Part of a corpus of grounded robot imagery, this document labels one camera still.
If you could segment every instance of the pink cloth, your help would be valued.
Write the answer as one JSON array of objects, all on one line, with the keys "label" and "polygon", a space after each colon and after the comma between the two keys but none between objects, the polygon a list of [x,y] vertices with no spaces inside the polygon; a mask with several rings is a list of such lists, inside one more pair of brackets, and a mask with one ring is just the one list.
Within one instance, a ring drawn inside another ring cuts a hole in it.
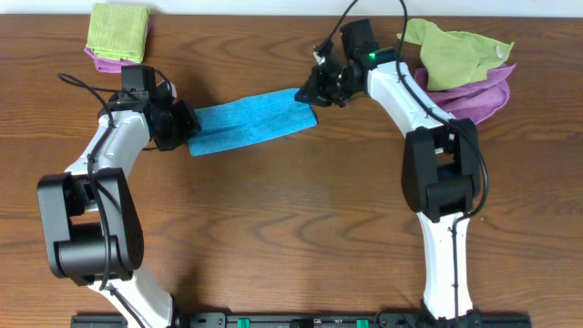
[{"label": "pink cloth", "polygon": [[506,78],[517,64],[502,64],[488,71],[488,79],[455,87],[446,91],[427,91],[429,75],[427,69],[415,70],[415,82],[425,91],[437,106],[456,118],[470,118],[478,124],[491,117],[510,99],[510,87]]},{"label": "pink cloth", "polygon": [[85,52],[93,58],[95,63],[95,68],[99,72],[103,73],[121,73],[121,68],[128,65],[137,65],[138,63],[134,63],[133,61],[129,60],[112,60],[112,59],[105,59],[99,58],[95,56],[93,51],[86,47]]}]

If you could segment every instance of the wooden table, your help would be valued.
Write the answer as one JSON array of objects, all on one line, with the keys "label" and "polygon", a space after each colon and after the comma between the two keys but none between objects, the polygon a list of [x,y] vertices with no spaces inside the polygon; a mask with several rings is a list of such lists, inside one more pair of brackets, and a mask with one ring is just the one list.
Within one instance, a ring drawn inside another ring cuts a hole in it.
[{"label": "wooden table", "polygon": [[[336,20],[154,16],[145,64],[200,108],[298,87],[312,46]],[[485,312],[528,312],[537,327],[583,325],[583,21],[432,20],[516,42],[510,102],[479,126],[491,196],[469,227],[472,299]],[[401,24],[373,19],[384,46]],[[83,53],[87,26],[86,15],[0,16],[2,326],[64,327],[76,313],[114,311],[50,273],[36,199],[40,177],[62,172],[97,127],[97,101],[56,73],[120,87],[119,75],[98,74]],[[417,54],[407,46],[408,57]],[[145,264],[183,309],[419,306],[423,237],[401,192],[401,134],[369,98],[315,111],[317,128],[260,145],[197,158],[186,148],[140,155],[129,186]]]}]

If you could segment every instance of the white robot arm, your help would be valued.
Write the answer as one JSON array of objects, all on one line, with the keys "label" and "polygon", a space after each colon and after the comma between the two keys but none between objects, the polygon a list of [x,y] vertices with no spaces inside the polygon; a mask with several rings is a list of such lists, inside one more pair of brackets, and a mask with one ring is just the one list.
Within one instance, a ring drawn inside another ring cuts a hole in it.
[{"label": "white robot arm", "polygon": [[[403,76],[409,86],[433,113],[442,119],[455,117],[439,108],[415,83],[406,63],[400,63]],[[407,133],[418,128],[440,128],[442,123],[427,116],[425,111],[411,97],[399,81],[396,62],[379,65],[368,74],[368,92],[372,99],[378,101],[383,109],[393,119],[405,137]],[[454,289],[454,240],[451,228],[454,221],[462,217],[461,211],[441,216],[438,222],[433,222],[422,212],[417,212],[424,236],[426,283],[424,305],[434,318],[453,319],[455,317]],[[458,271],[458,313],[467,313],[473,309],[467,290],[465,275],[465,235],[469,220],[460,221],[457,225],[457,271]]]},{"label": "white robot arm", "polygon": [[[174,101],[174,85],[166,80],[155,86],[154,75],[151,67],[124,67],[124,91],[99,113],[97,133],[85,151],[65,173],[44,176],[37,189],[53,274],[103,294],[126,317],[128,327],[137,328],[172,326],[178,314],[171,295],[141,265],[143,234],[127,177],[152,139],[157,149],[172,150],[200,130],[189,104]],[[71,217],[92,210],[107,218],[101,228],[98,223],[73,224]]]},{"label": "white robot arm", "polygon": [[[296,100],[343,107],[363,91],[389,114],[405,137],[403,192],[424,235],[424,307],[436,320],[465,315],[473,309],[465,276],[468,220],[456,221],[472,209],[480,191],[478,161],[471,149],[477,147],[476,127],[439,108],[414,82],[407,64],[397,64],[392,48],[379,49],[368,19],[343,26],[341,36],[349,65],[340,63],[326,40],[314,49],[318,65]],[[465,133],[463,138],[458,130]],[[441,153],[452,154],[453,161],[438,164]]]}]

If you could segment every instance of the green cloth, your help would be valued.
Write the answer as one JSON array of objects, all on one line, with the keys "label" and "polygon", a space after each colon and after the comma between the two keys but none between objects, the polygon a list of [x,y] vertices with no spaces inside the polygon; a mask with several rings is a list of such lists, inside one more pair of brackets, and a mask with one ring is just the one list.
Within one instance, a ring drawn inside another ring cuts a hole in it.
[{"label": "green cloth", "polygon": [[404,41],[421,45],[421,60],[429,72],[427,88],[431,91],[486,80],[488,70],[502,65],[514,44],[469,32],[444,32],[421,18],[407,22]]},{"label": "green cloth", "polygon": [[149,8],[143,5],[94,4],[87,47],[101,58],[144,59]]}]

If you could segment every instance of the blue cloth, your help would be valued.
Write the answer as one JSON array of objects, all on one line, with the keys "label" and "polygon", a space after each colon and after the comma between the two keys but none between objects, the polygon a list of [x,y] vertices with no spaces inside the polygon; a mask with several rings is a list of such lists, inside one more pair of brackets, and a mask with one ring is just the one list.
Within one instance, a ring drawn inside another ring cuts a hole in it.
[{"label": "blue cloth", "polygon": [[297,91],[285,89],[195,109],[201,130],[189,140],[190,154],[235,149],[316,126],[310,105],[293,100]]}]

